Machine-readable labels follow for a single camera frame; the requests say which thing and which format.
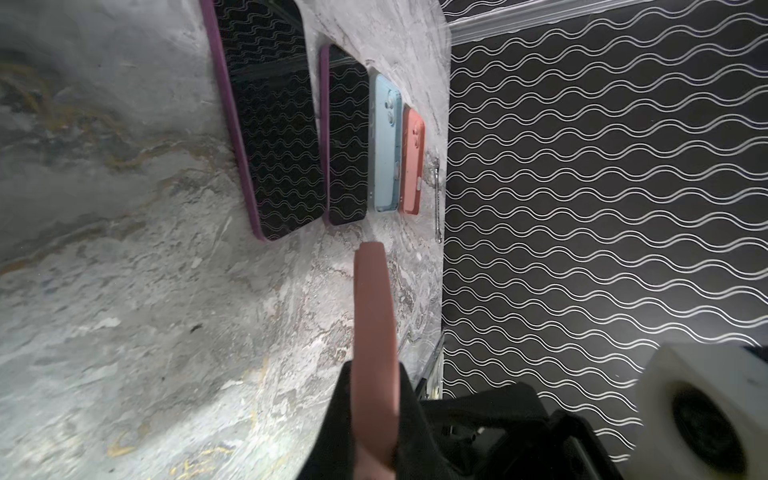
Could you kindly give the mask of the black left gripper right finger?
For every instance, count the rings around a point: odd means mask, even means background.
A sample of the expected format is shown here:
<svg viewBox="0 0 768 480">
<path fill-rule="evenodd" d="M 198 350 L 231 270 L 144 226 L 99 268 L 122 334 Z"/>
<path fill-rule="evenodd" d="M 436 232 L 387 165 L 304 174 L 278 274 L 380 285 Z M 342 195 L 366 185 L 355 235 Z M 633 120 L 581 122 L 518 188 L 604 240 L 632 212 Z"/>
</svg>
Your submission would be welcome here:
<svg viewBox="0 0 768 480">
<path fill-rule="evenodd" d="M 397 479 L 458 479 L 443 458 L 402 363 L 399 426 L 395 451 Z"/>
</svg>

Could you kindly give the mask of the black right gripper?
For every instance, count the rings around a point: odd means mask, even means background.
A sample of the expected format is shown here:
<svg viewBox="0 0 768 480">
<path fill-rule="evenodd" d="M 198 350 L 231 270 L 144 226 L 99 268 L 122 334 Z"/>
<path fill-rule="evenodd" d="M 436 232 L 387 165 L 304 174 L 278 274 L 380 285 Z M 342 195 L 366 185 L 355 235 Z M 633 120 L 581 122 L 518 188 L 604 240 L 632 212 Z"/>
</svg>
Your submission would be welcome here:
<svg viewBox="0 0 768 480">
<path fill-rule="evenodd" d="M 448 479 L 620 479 L 591 425 L 548 413 L 535 390 L 515 383 L 443 400 L 421 400 L 433 460 Z"/>
</svg>

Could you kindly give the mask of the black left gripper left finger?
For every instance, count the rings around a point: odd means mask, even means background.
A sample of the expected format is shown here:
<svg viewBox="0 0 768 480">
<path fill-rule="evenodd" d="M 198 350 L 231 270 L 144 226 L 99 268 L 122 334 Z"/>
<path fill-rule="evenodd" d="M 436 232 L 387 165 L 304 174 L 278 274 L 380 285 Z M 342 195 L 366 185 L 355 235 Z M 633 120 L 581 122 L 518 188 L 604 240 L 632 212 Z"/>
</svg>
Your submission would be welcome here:
<svg viewBox="0 0 768 480">
<path fill-rule="evenodd" d="M 343 364 L 317 439 L 297 478 L 348 480 L 353 478 L 355 443 L 351 419 L 352 362 Z"/>
</svg>

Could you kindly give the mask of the black phone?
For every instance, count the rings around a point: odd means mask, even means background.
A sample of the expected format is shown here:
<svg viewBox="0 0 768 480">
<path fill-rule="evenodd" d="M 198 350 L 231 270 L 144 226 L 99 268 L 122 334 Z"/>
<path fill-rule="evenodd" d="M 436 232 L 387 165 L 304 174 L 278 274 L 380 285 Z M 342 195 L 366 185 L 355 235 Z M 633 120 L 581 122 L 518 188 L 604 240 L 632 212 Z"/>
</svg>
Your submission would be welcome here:
<svg viewBox="0 0 768 480">
<path fill-rule="evenodd" d="M 396 325 L 384 246 L 364 242 L 354 257 L 350 407 L 355 479 L 395 477 L 400 413 Z"/>
<path fill-rule="evenodd" d="M 326 209 L 301 12 L 293 1 L 201 9 L 252 230 L 276 241 Z"/>
</svg>

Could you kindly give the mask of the pink phone case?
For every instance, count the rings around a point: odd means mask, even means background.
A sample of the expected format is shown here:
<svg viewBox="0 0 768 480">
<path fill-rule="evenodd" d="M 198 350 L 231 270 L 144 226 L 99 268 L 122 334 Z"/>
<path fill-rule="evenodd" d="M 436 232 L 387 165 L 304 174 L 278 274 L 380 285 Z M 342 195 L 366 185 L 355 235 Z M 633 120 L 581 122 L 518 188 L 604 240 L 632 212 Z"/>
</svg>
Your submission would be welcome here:
<svg viewBox="0 0 768 480">
<path fill-rule="evenodd" d="M 403 121 L 399 211 L 417 215 L 420 211 L 426 128 L 419 113 L 408 105 L 404 108 Z"/>
</svg>

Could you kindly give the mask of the light blue phone case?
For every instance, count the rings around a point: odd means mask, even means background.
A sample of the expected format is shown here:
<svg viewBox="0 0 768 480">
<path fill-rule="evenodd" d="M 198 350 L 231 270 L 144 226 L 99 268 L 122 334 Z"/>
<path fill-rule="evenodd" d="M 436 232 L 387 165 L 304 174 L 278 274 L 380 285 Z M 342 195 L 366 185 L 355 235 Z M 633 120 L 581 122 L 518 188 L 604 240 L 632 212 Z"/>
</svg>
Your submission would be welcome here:
<svg viewBox="0 0 768 480">
<path fill-rule="evenodd" d="M 369 75 L 368 203 L 374 212 L 399 206 L 403 100 L 397 86 L 376 70 Z"/>
</svg>

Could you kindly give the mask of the black phone taken from case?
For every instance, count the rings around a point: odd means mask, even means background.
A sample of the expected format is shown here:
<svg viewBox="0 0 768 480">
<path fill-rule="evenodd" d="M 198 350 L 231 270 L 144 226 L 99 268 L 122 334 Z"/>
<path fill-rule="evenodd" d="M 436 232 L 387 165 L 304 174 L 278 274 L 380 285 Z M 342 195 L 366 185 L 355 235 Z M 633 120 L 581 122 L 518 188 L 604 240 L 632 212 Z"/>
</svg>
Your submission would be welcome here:
<svg viewBox="0 0 768 480">
<path fill-rule="evenodd" d="M 352 55 L 328 44 L 320 53 L 320 86 L 325 219 L 342 226 L 367 212 L 369 74 Z"/>
</svg>

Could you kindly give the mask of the aluminium corner frame post right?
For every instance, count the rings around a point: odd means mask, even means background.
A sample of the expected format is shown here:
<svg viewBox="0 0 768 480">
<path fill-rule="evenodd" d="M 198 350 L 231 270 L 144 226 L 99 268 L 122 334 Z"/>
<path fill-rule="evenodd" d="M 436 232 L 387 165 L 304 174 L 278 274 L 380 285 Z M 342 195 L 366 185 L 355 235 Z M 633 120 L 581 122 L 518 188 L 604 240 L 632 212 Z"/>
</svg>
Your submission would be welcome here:
<svg viewBox="0 0 768 480">
<path fill-rule="evenodd" d="M 449 23 L 451 45 L 468 44 L 641 3 L 645 0 L 527 1 Z"/>
</svg>

